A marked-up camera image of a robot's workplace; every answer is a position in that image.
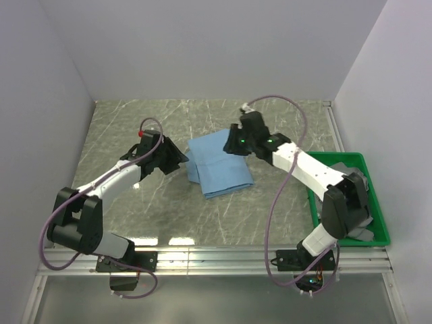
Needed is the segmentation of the light blue long sleeve shirt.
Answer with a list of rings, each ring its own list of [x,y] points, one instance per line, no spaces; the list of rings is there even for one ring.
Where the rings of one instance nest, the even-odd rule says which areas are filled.
[[[254,185],[245,158],[223,151],[229,132],[224,129],[188,141],[188,179],[200,184],[205,198],[214,198]]]

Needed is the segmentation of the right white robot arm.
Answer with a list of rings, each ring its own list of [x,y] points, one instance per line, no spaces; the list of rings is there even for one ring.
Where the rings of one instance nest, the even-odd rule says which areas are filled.
[[[294,176],[323,203],[320,225],[303,239],[303,249],[297,254],[303,269],[314,269],[325,249],[368,218],[369,199],[364,180],[357,173],[346,175],[326,166],[283,134],[271,134],[262,114],[248,105],[240,111],[240,123],[230,126],[223,150],[240,156],[255,154]]]

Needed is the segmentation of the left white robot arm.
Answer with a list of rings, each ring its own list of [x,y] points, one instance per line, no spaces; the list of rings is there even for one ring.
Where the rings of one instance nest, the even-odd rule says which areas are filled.
[[[115,198],[139,183],[155,169],[165,175],[180,168],[187,156],[158,131],[144,131],[138,144],[119,158],[109,171],[77,189],[64,188],[57,194],[47,239],[80,254],[112,258],[120,271],[136,263],[134,243],[103,229],[103,216]]]

